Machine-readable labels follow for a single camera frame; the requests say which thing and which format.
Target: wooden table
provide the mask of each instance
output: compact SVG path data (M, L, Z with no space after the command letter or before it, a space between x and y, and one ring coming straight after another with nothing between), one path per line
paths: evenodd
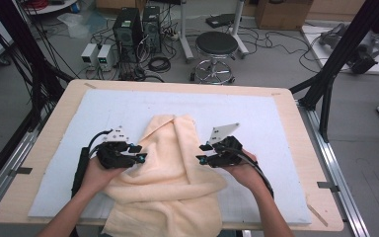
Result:
M343 229L340 212L331 191L320 189L317 185L317 182L325 182L326 178L295 101L287 89L90 80L75 80L67 87L23 164L23 167L33 168L32 172L29 175L17 175L0 202L0 223L33 224L49 221L48 218L28 217L28 212L38 192L45 169L57 150L69 122L84 94L92 89L273 97L312 216L311 224L290 227L294 230L341 231ZM81 220L79 223L104 225L105 221ZM258 224L226 222L223 223L223 228L261 229Z

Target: round stool seat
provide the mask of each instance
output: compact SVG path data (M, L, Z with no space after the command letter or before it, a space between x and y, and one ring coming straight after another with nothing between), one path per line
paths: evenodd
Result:
M195 44L201 51L215 55L231 54L238 49L238 42L221 32L203 33L196 38Z

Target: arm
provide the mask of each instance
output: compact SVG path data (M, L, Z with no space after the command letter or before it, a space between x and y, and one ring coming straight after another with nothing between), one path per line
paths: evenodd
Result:
M257 160L255 155L246 150L243 152L254 161ZM260 210L265 237L294 236L273 201L263 179L251 165L241 164L238 166L224 167L223 169L228 171L240 184L252 192Z
M82 186L78 193L57 213L56 216L37 235L43 236L69 236L82 211L89 201L101 191L111 179L125 169L106 170L100 161L92 158L89 161Z

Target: person's left arm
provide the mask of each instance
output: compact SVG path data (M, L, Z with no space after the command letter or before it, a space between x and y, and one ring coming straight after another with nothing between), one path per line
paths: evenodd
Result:
M84 180L78 193L66 203L37 236L69 236L89 201L91 201L111 179L124 170L124 168L107 170L100 164L98 158L92 158L89 161Z

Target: peach towel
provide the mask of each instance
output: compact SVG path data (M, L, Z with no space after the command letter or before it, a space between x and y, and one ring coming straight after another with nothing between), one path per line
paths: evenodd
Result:
M226 181L198 164L200 142L190 116L155 116L139 144L144 164L112 180L105 192L114 208L104 233L112 236L217 236L222 221L217 192Z

